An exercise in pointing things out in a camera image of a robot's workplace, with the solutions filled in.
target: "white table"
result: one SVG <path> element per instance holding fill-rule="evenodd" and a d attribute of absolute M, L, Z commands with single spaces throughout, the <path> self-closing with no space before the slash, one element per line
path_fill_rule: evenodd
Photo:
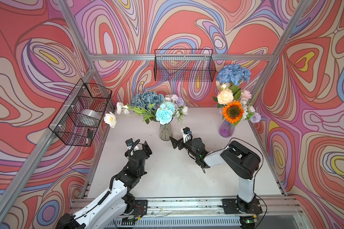
<path fill-rule="evenodd" d="M 235 196 L 238 194 L 238 176 L 228 166 L 220 164 L 206 170 L 206 174 L 191 159 L 185 149 L 173 149 L 170 141 L 159 138 L 159 123 L 148 125 L 142 117 L 117 115 L 115 128 L 110 128 L 104 149 L 96 169 L 88 198 L 96 198 L 110 184 L 113 175 L 119 173 L 128 159 L 125 141 L 130 138 L 147 141 L 153 154 L 145 162 L 147 174 L 130 191 L 136 198 L 160 197 L 202 197 L 202 196 Z M 183 125 L 192 131 L 193 137 L 200 137 L 207 151 L 215 151 L 225 147 L 230 138 L 219 135 L 218 128 L 222 117 L 216 108 L 190 108 Z M 175 139 L 180 139 L 181 125 L 172 121 Z M 249 142 L 260 149 L 248 121 L 241 121 L 234 131 L 233 137 Z M 273 174 L 265 160 L 256 176 L 255 192 L 257 195 L 280 195 L 281 192 Z"/>

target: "sunflower center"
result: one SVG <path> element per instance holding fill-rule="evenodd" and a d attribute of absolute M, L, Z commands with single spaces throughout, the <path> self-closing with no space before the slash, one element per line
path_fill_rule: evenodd
<path fill-rule="evenodd" d="M 227 110 L 227 114 L 231 118 L 235 118 L 235 117 L 239 116 L 240 113 L 241 113 L 240 108 L 236 107 L 236 106 L 232 106 L 232 107 L 228 108 L 228 110 Z"/>

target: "purple vase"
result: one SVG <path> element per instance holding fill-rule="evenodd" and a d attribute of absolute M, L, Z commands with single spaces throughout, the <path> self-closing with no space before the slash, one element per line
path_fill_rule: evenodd
<path fill-rule="evenodd" d="M 219 127 L 219 134 L 222 137 L 231 137 L 233 133 L 234 133 L 233 124 L 224 119 L 223 123 Z"/>

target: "peach rose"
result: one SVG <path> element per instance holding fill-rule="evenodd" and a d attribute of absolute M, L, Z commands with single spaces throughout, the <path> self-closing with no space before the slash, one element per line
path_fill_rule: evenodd
<path fill-rule="evenodd" d="M 227 104 L 231 103 L 234 99 L 232 91 L 228 88 L 221 91 L 217 95 L 217 98 L 218 98 L 218 103 L 223 104 L 223 105 L 227 105 Z"/>

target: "orange sunflower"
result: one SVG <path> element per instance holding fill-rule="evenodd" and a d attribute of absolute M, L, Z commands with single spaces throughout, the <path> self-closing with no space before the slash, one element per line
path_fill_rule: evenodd
<path fill-rule="evenodd" d="M 232 124 L 241 120 L 243 113 L 244 111 L 242 109 L 241 102 L 239 101 L 234 100 L 232 103 L 229 103 L 223 108 L 224 117 Z"/>

